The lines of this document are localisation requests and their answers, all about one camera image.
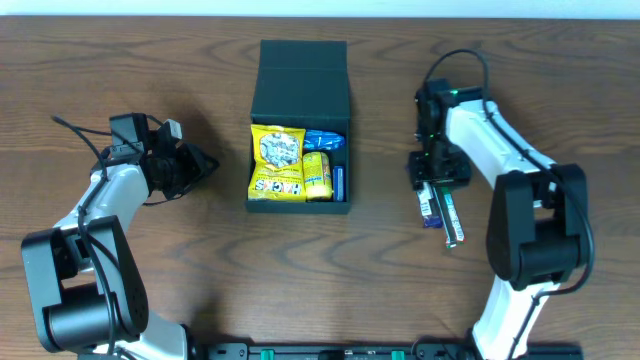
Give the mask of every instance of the wooden table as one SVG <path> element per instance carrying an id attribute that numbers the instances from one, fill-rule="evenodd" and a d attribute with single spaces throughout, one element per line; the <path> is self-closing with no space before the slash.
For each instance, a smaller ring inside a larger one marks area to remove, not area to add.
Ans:
<path id="1" fill-rule="evenodd" d="M 349 42 L 348 216 L 244 209 L 260 39 Z M 0 358 L 51 357 L 36 338 L 20 241 L 71 210 L 95 161 L 50 114 L 103 130 L 125 112 L 171 117 L 220 160 L 206 186 L 141 209 L 127 234 L 151 308 L 201 340 L 462 337 L 493 281 L 491 190 L 476 172 L 457 192 L 468 245 L 446 251 L 442 231 L 421 228 L 404 170 L 419 147 L 414 91 L 459 47 L 487 55 L 493 95 L 520 134 L 588 176 L 595 272 L 579 294 L 545 306 L 531 339 L 580 342 L 589 359 L 637 356 L 639 41 L 637 22 L 0 18 Z M 464 56 L 439 74 L 481 80 Z"/>

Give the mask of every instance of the white wall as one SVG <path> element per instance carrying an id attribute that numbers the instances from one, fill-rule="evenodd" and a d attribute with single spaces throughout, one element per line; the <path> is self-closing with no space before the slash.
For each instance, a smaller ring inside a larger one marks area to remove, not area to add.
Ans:
<path id="1" fill-rule="evenodd" d="M 640 19 L 640 0 L 0 0 L 0 15 Z"/>

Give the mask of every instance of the dark green box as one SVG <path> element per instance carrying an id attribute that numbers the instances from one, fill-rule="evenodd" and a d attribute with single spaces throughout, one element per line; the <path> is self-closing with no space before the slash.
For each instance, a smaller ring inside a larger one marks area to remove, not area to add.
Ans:
<path id="1" fill-rule="evenodd" d="M 344 147 L 326 152 L 345 169 L 344 202 L 246 201 L 247 210 L 263 213 L 346 214 L 351 208 L 351 106 L 344 41 L 262 40 L 251 122 L 262 125 L 333 131 Z M 249 181 L 256 166 L 251 142 Z"/>

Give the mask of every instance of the yellow snack bag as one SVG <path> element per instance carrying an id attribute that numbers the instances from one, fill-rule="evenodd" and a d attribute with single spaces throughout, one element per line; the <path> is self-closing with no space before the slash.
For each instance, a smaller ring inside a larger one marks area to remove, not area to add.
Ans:
<path id="1" fill-rule="evenodd" d="M 331 170 L 329 157 L 323 152 L 311 152 L 302 157 L 304 164 L 304 190 L 307 200 L 331 200 Z"/>
<path id="2" fill-rule="evenodd" d="M 305 201 L 302 173 L 304 129 L 251 125 L 256 168 L 249 200 Z"/>

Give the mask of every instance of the green connector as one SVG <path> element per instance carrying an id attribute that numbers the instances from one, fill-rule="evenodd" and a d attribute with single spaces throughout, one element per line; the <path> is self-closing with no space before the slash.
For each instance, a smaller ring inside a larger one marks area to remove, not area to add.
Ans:
<path id="1" fill-rule="evenodd" d="M 391 360 L 404 360 L 404 351 L 392 351 Z"/>
<path id="2" fill-rule="evenodd" d="M 260 360 L 274 360 L 276 352 L 273 350 L 262 350 L 260 352 Z"/>

